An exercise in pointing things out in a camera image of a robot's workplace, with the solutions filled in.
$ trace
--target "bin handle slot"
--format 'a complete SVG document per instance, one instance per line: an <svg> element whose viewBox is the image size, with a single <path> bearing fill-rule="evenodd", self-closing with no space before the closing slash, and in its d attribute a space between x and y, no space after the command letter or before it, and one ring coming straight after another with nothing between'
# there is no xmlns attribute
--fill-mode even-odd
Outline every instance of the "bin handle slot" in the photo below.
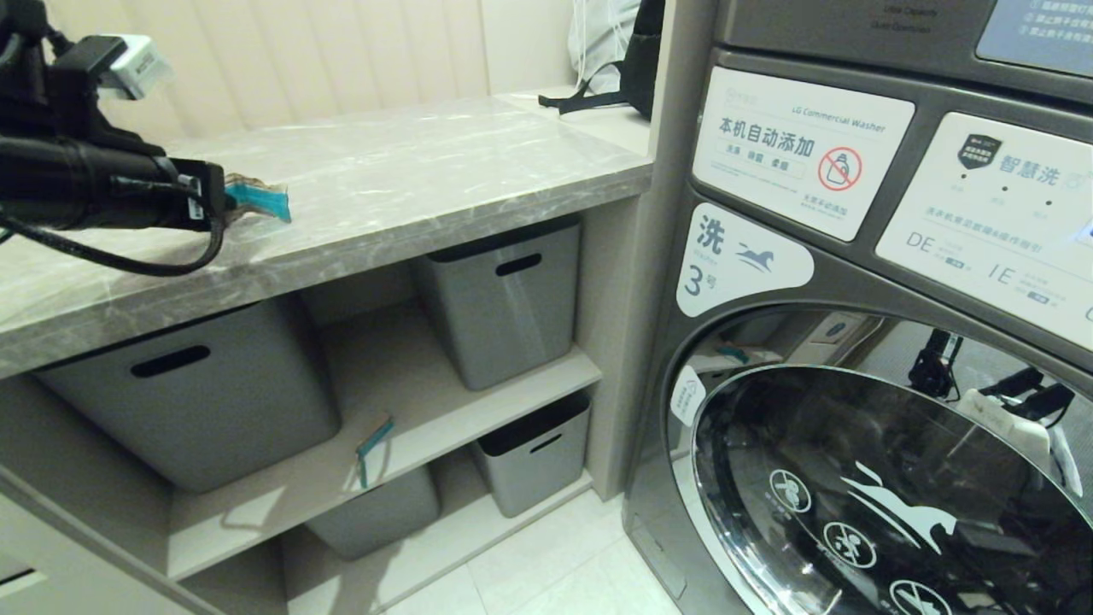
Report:
<svg viewBox="0 0 1093 615"><path fill-rule="evenodd" d="M540 449L545 449L546 447L550 447L554 442L557 442L560 438L562 438L561 434L559 434L557 436L555 436L555 437L551 438L550 440L543 442L542 445L539 445L534 449L531 449L531 451L528 454L532 454L532 453L534 453L536 451L538 451Z"/></svg>
<svg viewBox="0 0 1093 615"><path fill-rule="evenodd" d="M504 277L505 275L510 275L517 271L530 269L542 261L542 253L532 253L531 256L525 256L522 258L517 258L516 260L502 262L501 264L497 264L497 276Z"/></svg>
<svg viewBox="0 0 1093 615"><path fill-rule="evenodd" d="M190 346L189 348L184 348L169 355L156 357L155 359L144 362L143 364L137 364L136 366L129 368L129 374L137 378L152 378L162 374L167 374L172 370L193 365L208 358L209 355L212 355L212 351L210 351L208 346Z"/></svg>

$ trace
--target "black backpack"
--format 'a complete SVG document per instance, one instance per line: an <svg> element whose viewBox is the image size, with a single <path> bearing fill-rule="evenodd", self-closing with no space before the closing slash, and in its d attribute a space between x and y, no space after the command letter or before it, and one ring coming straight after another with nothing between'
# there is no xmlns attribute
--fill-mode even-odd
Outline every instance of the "black backpack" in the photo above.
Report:
<svg viewBox="0 0 1093 615"><path fill-rule="evenodd" d="M568 98L539 96L539 104L556 107L559 114L590 109L619 103L630 103L646 119L653 117L653 88L657 82L657 61L660 58L660 33L665 23L665 0L642 0L634 20L634 34L621 61L606 66L619 68L619 91L585 96L589 76L577 93Z"/></svg>

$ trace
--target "washer control panel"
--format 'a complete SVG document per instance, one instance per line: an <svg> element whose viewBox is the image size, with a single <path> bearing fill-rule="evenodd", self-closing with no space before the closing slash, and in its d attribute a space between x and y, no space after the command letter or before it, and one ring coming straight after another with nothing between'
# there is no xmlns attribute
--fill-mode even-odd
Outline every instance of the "washer control panel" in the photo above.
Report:
<svg viewBox="0 0 1093 615"><path fill-rule="evenodd" d="M1093 144L948 114L877 253L1093 351Z"/></svg>

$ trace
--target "warning icons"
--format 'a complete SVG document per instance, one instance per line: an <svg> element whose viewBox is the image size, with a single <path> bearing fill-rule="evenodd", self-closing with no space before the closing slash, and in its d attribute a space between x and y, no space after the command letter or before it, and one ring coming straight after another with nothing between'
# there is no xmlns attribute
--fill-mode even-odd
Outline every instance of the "warning icons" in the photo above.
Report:
<svg viewBox="0 0 1093 615"><path fill-rule="evenodd" d="M956 157L968 170L982 168L994 162L995 154L998 153L1000 146L1002 146L1002 142L994 137L968 134Z"/></svg>
<svg viewBox="0 0 1093 615"><path fill-rule="evenodd" d="M905 615L953 615L949 603L922 583L896 581L889 588L889 594Z"/></svg>
<svg viewBox="0 0 1093 615"><path fill-rule="evenodd" d="M771 489L774 492L774 497L794 512L807 512L812 508L812 495L809 494L809 488L788 470L775 470L771 473Z"/></svg>
<svg viewBox="0 0 1093 615"><path fill-rule="evenodd" d="M820 158L818 173L828 190L848 190L861 179L861 156L850 147L835 147Z"/></svg>
<svg viewBox="0 0 1093 615"><path fill-rule="evenodd" d="M846 523L833 521L823 529L823 542L835 557L855 568L872 568L877 564L877 549L872 541Z"/></svg>

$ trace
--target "number 3 label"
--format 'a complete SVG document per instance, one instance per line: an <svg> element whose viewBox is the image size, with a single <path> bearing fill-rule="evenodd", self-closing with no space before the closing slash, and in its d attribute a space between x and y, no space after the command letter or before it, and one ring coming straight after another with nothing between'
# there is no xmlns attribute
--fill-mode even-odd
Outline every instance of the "number 3 label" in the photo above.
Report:
<svg viewBox="0 0 1093 615"><path fill-rule="evenodd" d="M804 246L703 202L692 213L675 304L695 318L742 296L803 285L814 270L812 252Z"/></svg>
<svg viewBox="0 0 1093 615"><path fill-rule="evenodd" d="M698 293L702 292L702 269L691 264L691 271L694 272L694 276L691 277L691 282L683 289L687 291L691 296L698 296Z"/></svg>

